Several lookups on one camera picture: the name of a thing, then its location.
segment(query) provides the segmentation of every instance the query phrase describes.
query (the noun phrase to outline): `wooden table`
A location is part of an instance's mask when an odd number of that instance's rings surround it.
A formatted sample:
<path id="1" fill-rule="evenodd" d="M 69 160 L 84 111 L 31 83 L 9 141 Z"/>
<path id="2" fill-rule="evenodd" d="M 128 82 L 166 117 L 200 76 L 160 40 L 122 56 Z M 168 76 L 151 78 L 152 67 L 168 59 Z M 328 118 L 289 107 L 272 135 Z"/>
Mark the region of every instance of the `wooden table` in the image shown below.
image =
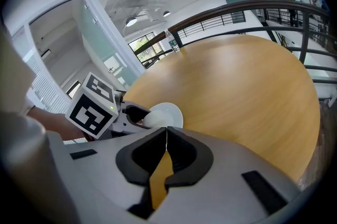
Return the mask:
<path id="1" fill-rule="evenodd" d="M 302 63 L 249 35 L 208 38 L 169 54 L 138 78 L 125 100 L 148 109 L 172 102 L 185 129 L 240 143 L 294 181 L 320 127 L 318 96 Z"/>

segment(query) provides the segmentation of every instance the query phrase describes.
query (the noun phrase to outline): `black slot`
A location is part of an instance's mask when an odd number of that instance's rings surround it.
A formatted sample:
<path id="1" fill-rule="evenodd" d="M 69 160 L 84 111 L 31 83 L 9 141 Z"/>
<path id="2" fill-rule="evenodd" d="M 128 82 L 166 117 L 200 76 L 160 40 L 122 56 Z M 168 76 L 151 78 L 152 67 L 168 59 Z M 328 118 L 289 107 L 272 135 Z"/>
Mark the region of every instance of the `black slot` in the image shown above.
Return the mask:
<path id="1" fill-rule="evenodd" d="M 143 219 L 149 218 L 149 216 L 154 212 L 152 207 L 150 182 L 144 189 L 141 202 L 132 205 L 127 211 Z"/>
<path id="2" fill-rule="evenodd" d="M 70 153 L 70 156 L 72 157 L 73 160 L 75 160 L 85 158 L 93 154 L 97 154 L 97 152 L 94 149 L 88 149 L 80 152 Z"/>
<path id="3" fill-rule="evenodd" d="M 129 183 L 147 186 L 148 180 L 165 153 L 166 128 L 121 148 L 116 164 Z"/>
<path id="4" fill-rule="evenodd" d="M 248 186 L 254 192 L 261 205 L 268 212 L 273 214 L 283 208 L 287 202 L 268 183 L 268 181 L 258 172 L 250 171 L 241 174 Z"/>
<path id="5" fill-rule="evenodd" d="M 166 190 L 196 184 L 213 164 L 213 153 L 206 144 L 171 126 L 167 127 L 167 151 L 174 174 L 166 178 Z"/>
<path id="6" fill-rule="evenodd" d="M 145 116 L 150 112 L 148 110 L 141 109 L 134 105 L 129 105 L 122 111 L 123 113 L 127 114 L 130 118 L 129 121 L 133 123 L 137 123 L 140 120 L 143 120 Z"/>

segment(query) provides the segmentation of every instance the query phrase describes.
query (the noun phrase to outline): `white bowl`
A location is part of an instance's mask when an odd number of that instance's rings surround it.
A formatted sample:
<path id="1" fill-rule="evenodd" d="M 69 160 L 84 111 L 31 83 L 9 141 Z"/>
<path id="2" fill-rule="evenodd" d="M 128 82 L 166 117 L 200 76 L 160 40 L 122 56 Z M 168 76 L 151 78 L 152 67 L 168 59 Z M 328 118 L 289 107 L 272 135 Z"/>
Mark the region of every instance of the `white bowl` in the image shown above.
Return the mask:
<path id="1" fill-rule="evenodd" d="M 177 128 L 182 128 L 184 124 L 183 114 L 181 110 L 170 102 L 163 102 L 153 106 L 150 111 L 162 111 L 164 113 L 168 113 L 173 122 L 169 122 L 168 126 L 175 126 Z"/>
<path id="2" fill-rule="evenodd" d="M 143 119 L 143 125 L 148 128 L 161 128 L 172 124 L 173 118 L 170 113 L 161 110 L 151 111 Z"/>

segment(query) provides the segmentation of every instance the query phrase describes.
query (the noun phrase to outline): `fiducial marker cube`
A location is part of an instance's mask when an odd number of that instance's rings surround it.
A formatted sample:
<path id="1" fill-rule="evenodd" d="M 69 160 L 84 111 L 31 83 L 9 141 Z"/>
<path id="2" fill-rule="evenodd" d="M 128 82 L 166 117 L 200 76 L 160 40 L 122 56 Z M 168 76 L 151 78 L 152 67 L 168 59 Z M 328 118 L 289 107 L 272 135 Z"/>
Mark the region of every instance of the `fiducial marker cube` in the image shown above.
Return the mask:
<path id="1" fill-rule="evenodd" d="M 89 72 L 74 95 L 65 117 L 98 139 L 118 117 L 113 87 Z"/>

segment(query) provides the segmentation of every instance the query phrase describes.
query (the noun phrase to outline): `person's arm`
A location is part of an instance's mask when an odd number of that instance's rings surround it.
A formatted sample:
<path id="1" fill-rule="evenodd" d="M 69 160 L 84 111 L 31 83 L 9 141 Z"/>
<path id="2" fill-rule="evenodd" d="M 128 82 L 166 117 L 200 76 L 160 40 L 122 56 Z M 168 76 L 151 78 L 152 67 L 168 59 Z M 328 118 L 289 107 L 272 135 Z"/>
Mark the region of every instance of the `person's arm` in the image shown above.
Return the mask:
<path id="1" fill-rule="evenodd" d="M 83 132 L 67 120 L 64 114 L 50 113 L 40 108 L 33 107 L 28 111 L 27 116 L 36 119 L 46 130 L 60 134 L 64 141 L 84 138 Z"/>

